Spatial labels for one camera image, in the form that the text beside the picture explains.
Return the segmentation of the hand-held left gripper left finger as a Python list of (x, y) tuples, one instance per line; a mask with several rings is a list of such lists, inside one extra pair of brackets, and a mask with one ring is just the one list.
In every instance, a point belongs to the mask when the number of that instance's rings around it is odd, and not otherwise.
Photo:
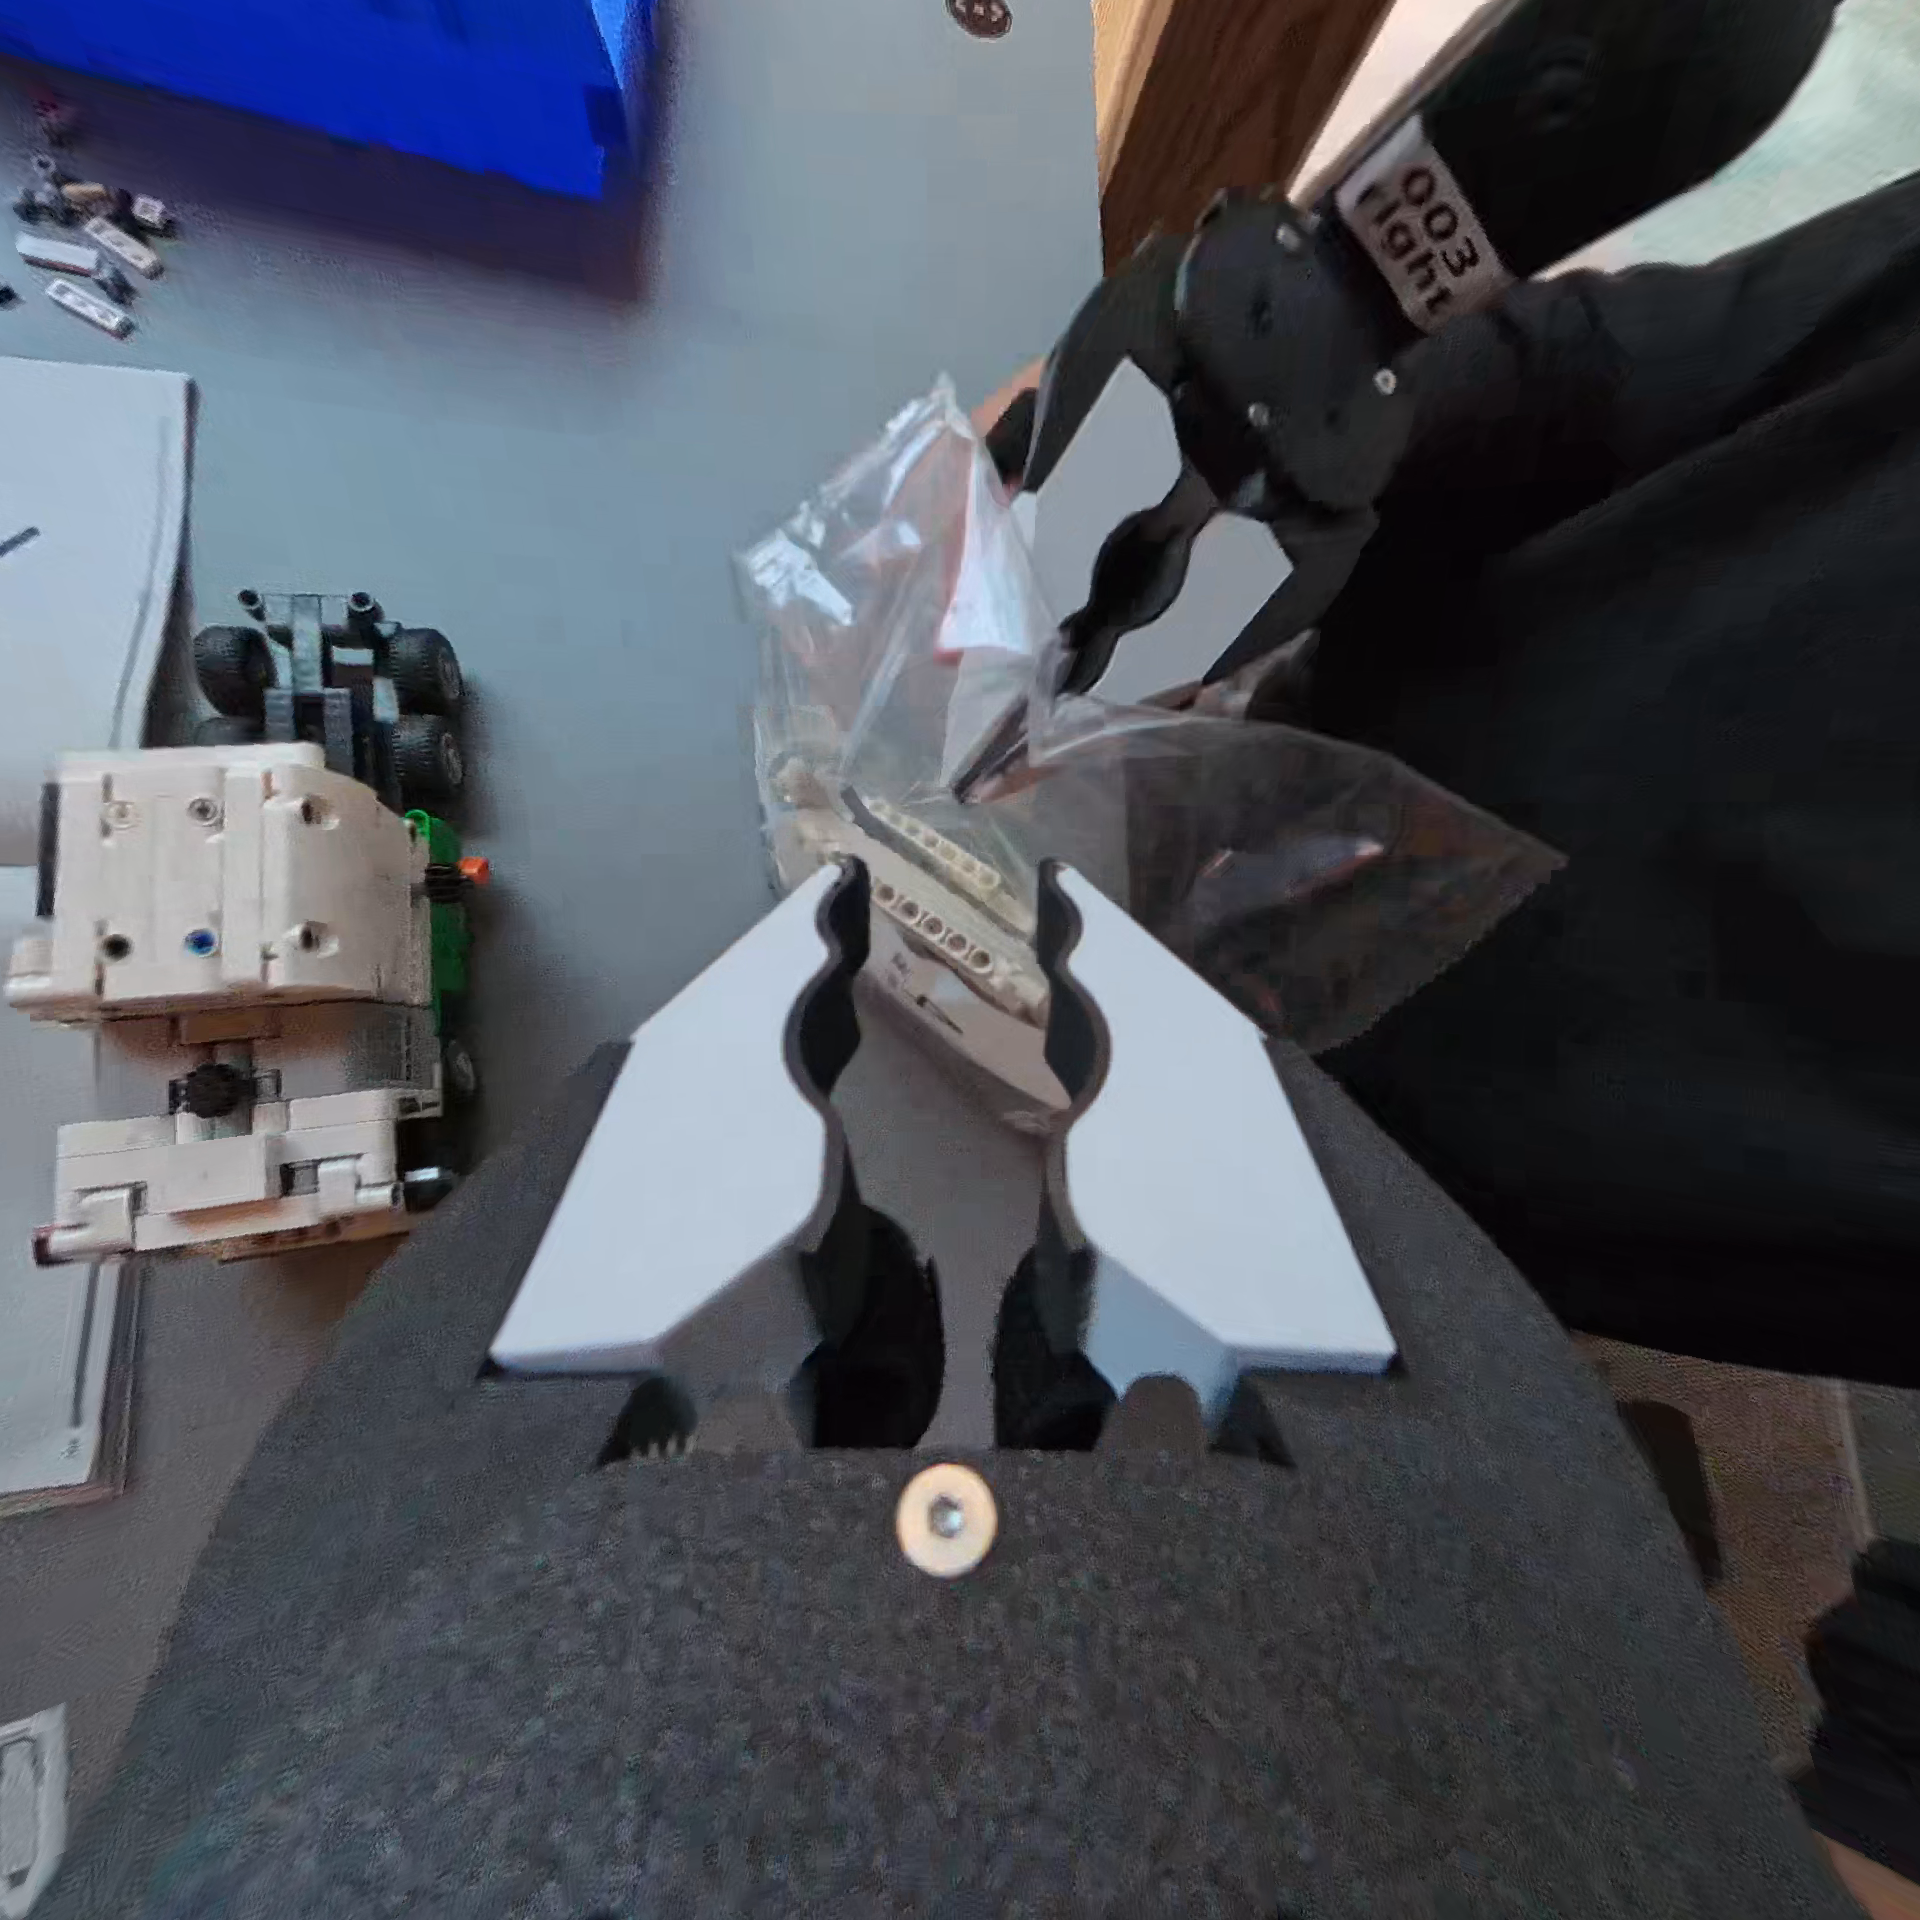
[(789, 1380), (858, 1316), (833, 1095), (861, 1044), (857, 859), (819, 868), (643, 1023), (488, 1353), (509, 1376)]

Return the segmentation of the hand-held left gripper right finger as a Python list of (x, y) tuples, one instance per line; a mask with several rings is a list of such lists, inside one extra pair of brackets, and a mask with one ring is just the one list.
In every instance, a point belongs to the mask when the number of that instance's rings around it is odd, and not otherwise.
[(1039, 868), (1034, 954), (1069, 1098), (1034, 1237), (1049, 1342), (1116, 1394), (1391, 1375), (1399, 1342), (1260, 1026), (1063, 861)]

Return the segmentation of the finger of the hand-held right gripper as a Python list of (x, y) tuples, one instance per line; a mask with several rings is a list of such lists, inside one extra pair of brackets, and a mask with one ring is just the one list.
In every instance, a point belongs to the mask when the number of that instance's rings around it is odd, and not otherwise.
[(1202, 492), (1164, 393), (1131, 358), (1030, 494), (1030, 562), (1061, 642), (1054, 691), (1169, 692), (1195, 683)]
[(1207, 683), (1293, 577), (1275, 529), (1205, 480), (1163, 499), (1058, 487), (1058, 691), (1158, 701)]

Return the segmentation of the clear plastic bag of lego pieces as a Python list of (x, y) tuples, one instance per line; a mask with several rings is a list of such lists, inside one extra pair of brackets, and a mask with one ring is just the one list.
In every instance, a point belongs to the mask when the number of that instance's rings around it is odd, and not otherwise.
[(1025, 1136), (1069, 1104), (1044, 1062), (1047, 859), (1309, 1053), (1357, 1040), (1565, 865), (1380, 753), (1256, 721), (1252, 668), (1158, 699), (1043, 688), (1058, 628), (947, 380), (735, 566), (781, 892), (864, 862), (864, 987)]

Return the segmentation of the person's right forearm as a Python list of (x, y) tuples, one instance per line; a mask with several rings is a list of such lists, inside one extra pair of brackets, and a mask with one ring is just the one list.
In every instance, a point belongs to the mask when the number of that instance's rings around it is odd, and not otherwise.
[(1916, 172), (1699, 264), (1526, 283), (1411, 354), (1339, 613), (1399, 661), (1700, 631), (1916, 564)]

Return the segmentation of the white lego truck model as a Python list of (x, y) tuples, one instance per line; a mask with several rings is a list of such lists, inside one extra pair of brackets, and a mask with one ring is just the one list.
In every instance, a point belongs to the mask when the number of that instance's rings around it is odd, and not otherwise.
[(404, 1237), (460, 1184), (475, 895), (465, 664), (369, 592), (238, 594), (195, 742), (67, 754), (6, 1000), (93, 1035), (38, 1268)]

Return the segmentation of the pile of small lego pieces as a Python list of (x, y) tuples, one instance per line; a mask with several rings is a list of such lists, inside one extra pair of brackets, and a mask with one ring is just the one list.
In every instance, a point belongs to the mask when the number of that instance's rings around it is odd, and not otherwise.
[(140, 307), (171, 271), (180, 207), (114, 172), (87, 144), (70, 95), (28, 86), (5, 130), (5, 311), (25, 303), (13, 268), (40, 301), (108, 343), (132, 343)]

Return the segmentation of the blue plastic bin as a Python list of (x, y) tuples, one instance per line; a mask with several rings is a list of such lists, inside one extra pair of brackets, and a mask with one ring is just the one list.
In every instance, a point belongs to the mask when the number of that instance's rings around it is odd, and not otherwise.
[(5, 78), (140, 181), (619, 301), (656, 263), (661, 5), (5, 5)]

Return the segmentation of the white instruction booklet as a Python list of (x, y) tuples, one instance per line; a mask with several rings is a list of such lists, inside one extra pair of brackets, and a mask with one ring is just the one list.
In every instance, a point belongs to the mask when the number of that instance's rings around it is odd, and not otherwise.
[[(188, 503), (190, 383), (2, 362), (2, 952), (36, 920), (42, 784), (140, 749)], [(40, 1268), (55, 1132), (96, 1092), (84, 1031), (2, 1013), (2, 1517), (117, 1499), (130, 1471), (143, 1271)]]

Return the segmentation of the wooden post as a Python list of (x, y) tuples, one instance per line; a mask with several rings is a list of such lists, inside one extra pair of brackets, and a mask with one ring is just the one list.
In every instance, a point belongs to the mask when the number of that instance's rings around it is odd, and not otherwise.
[(1388, 3), (1094, 3), (1106, 271), (1184, 235), (1224, 189), (1285, 189), (1355, 81)]

